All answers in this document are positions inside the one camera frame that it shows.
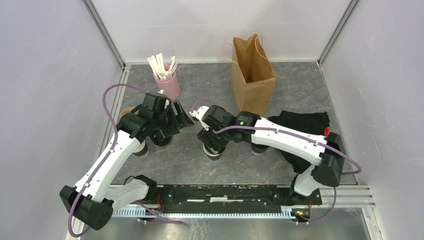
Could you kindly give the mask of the black paper coffee cup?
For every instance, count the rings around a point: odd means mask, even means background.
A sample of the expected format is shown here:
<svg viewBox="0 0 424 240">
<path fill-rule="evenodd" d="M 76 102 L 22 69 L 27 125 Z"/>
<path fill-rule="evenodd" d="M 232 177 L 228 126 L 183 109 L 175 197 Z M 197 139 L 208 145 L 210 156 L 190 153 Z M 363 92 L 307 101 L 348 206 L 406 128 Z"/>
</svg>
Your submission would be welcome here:
<svg viewBox="0 0 424 240">
<path fill-rule="evenodd" d="M 226 150 L 226 148 L 222 148 L 219 151 L 214 151 L 213 149 L 207 147 L 205 144 L 202 146 L 203 151 L 207 155 L 207 157 L 212 161 L 217 161 L 221 158 L 223 152 Z"/>
<path fill-rule="evenodd" d="M 251 144 L 251 150 L 255 155 L 263 154 L 268 148 L 269 146 L 266 146 L 266 145 L 254 144 L 254 143 Z"/>
</svg>

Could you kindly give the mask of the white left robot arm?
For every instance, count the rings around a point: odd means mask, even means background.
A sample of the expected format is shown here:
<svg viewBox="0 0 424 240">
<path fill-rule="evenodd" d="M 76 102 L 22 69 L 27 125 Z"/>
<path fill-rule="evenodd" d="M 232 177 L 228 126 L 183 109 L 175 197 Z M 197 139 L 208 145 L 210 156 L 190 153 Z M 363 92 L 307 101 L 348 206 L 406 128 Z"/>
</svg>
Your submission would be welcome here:
<svg viewBox="0 0 424 240">
<path fill-rule="evenodd" d="M 142 104 L 123 111 L 109 144 L 90 170 L 74 186 L 64 185 L 60 190 L 59 197 L 70 217 L 100 230 L 114 211 L 137 200 L 153 203 L 156 183 L 147 177 L 137 176 L 114 191 L 108 188 L 130 155 L 145 157 L 149 153 L 146 138 L 165 146 L 181 129 L 193 125 L 178 100 L 159 92 L 146 93 Z"/>
</svg>

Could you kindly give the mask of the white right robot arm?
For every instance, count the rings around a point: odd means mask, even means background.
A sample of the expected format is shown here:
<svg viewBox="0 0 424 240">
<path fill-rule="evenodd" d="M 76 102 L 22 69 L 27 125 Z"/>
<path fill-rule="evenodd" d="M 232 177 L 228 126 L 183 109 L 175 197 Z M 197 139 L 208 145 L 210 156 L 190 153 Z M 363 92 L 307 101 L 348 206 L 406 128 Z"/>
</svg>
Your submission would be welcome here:
<svg viewBox="0 0 424 240">
<path fill-rule="evenodd" d="M 197 138 L 213 161 L 222 156 L 229 142 L 235 142 L 249 143 L 257 155 L 275 148 L 308 162 L 309 167 L 295 177 L 288 191 L 295 204 L 302 204 L 318 188 L 340 185 L 347 156 L 338 134 L 304 133 L 249 111 L 232 115 L 218 105 L 200 106 L 189 114 L 202 125 Z"/>
</svg>

